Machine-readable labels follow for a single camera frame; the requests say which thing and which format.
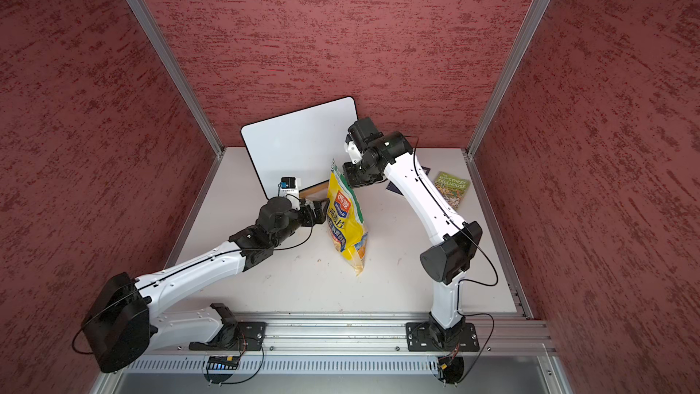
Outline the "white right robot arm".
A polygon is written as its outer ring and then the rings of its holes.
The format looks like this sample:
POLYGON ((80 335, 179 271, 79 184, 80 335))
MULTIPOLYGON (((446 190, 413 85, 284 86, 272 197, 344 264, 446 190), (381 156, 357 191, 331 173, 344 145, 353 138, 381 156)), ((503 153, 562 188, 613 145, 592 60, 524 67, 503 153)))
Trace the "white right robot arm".
POLYGON ((416 152, 399 132, 384 135, 350 131, 343 166, 352 188, 388 180, 394 184, 419 217, 430 241, 420 255, 421 266, 434 282, 432 322, 447 331, 459 324, 459 280, 465 277, 476 255, 481 226, 467 222, 442 197, 419 165, 416 152))

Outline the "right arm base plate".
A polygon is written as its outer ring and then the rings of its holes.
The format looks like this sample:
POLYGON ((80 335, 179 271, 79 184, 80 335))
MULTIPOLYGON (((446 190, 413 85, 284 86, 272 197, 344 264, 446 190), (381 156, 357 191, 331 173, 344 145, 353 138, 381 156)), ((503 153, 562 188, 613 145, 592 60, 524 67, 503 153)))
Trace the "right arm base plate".
POLYGON ((406 323, 408 350, 411 352, 477 352, 481 349, 476 328, 472 323, 459 321, 452 328, 443 328, 429 320, 406 323))

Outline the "yellow oats bag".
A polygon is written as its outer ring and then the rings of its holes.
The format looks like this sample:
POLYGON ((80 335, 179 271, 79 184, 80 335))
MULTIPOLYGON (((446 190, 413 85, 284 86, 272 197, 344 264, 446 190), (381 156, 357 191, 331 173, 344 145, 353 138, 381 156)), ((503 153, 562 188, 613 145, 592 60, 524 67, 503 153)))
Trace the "yellow oats bag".
POLYGON ((335 161, 331 165, 327 198, 326 223, 335 250, 360 275, 365 268, 368 231, 355 192, 335 161))

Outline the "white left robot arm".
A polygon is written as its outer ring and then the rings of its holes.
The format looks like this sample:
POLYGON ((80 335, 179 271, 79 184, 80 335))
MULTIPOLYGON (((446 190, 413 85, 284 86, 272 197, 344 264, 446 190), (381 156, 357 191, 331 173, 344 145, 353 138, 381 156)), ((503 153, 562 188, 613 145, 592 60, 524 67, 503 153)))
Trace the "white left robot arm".
POLYGON ((326 220, 328 200, 277 196, 261 207, 254 224, 211 251, 182 264, 132 278, 114 275, 82 321, 80 334, 103 373, 126 368, 148 351, 187 345, 194 351, 260 347, 263 323, 240 323, 228 306, 212 303, 172 313, 187 297, 262 264, 298 229, 326 220))

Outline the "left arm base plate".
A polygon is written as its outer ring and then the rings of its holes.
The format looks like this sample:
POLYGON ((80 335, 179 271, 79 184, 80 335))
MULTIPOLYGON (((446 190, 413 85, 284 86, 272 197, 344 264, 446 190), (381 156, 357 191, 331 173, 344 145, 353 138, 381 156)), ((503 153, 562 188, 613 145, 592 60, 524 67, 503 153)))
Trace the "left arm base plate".
POLYGON ((224 324, 208 342, 191 342, 191 351, 260 351, 263 347, 267 324, 264 322, 238 322, 224 324))

